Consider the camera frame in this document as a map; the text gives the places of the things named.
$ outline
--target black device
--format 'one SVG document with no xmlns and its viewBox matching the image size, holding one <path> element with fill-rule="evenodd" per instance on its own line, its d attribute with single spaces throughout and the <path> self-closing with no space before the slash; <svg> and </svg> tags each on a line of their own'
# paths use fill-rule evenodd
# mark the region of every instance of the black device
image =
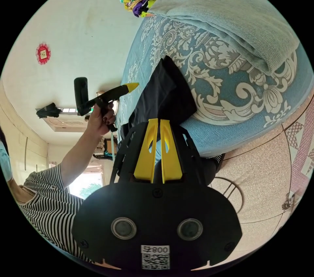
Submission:
<svg viewBox="0 0 314 277">
<path fill-rule="evenodd" d="M 158 125 L 161 171 L 155 171 Z M 161 178 L 154 178 L 156 173 Z M 232 204 L 206 186 L 189 133 L 158 119 L 130 130 L 116 155 L 110 184 L 83 202 L 72 234 L 88 258 L 152 276 L 220 263 L 242 237 Z"/>
<path fill-rule="evenodd" d="M 84 116 L 88 114 L 95 104 L 97 104 L 100 107 L 101 114 L 105 115 L 106 112 L 108 111 L 107 109 L 108 104 L 112 102 L 113 100 L 115 100 L 114 97 L 110 97 L 110 92 L 105 92 L 102 95 L 89 100 L 88 99 L 88 84 L 87 84 L 86 77 L 78 77 L 74 80 L 74 93 L 75 93 L 76 108 L 78 110 L 79 116 Z M 111 132 L 116 132 L 118 130 L 113 124 L 110 124 L 108 127 Z"/>
</svg>

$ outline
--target black cloth on air conditioner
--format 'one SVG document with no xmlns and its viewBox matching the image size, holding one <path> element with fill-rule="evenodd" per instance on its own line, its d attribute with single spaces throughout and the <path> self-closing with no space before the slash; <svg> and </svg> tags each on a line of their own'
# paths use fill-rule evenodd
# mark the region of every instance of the black cloth on air conditioner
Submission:
<svg viewBox="0 0 314 277">
<path fill-rule="evenodd" d="M 58 118 L 61 111 L 62 110 L 58 109 L 54 103 L 51 103 L 50 105 L 38 110 L 36 114 L 38 115 L 39 119 L 46 117 Z"/>
<path fill-rule="evenodd" d="M 144 88 L 128 123 L 121 126 L 121 146 L 129 130 L 149 119 L 180 125 L 196 112 L 196 104 L 184 76 L 169 56 L 160 59 Z"/>
</svg>

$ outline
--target camera lens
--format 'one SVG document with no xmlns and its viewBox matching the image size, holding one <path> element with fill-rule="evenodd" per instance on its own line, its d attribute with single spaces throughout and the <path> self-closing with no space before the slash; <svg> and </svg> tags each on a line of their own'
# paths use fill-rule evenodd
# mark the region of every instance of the camera lens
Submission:
<svg viewBox="0 0 314 277">
<path fill-rule="evenodd" d="M 120 217 L 112 222 L 111 231 L 117 238 L 128 240 L 135 236 L 136 225 L 131 219 Z"/>
<path fill-rule="evenodd" d="M 180 223 L 177 232 L 181 239 L 192 241 L 202 234 L 203 225 L 197 219 L 189 218 Z"/>
</svg>

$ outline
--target yellow tip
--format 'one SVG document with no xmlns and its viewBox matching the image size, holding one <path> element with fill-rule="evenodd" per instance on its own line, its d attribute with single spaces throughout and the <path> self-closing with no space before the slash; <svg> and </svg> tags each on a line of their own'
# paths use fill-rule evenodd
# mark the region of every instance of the yellow tip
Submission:
<svg viewBox="0 0 314 277">
<path fill-rule="evenodd" d="M 124 84 L 124 85 L 127 86 L 128 90 L 129 90 L 129 93 L 130 93 L 131 91 L 133 91 L 139 85 L 139 83 L 127 83 L 127 84 Z"/>
</svg>

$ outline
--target folded blanket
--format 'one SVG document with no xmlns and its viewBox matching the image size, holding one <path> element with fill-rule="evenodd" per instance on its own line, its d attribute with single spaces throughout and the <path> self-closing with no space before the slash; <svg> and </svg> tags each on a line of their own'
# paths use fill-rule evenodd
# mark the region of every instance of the folded blanket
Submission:
<svg viewBox="0 0 314 277">
<path fill-rule="evenodd" d="M 217 35 L 266 75 L 299 45 L 293 29 L 268 0 L 157 0 L 149 12 Z"/>
</svg>

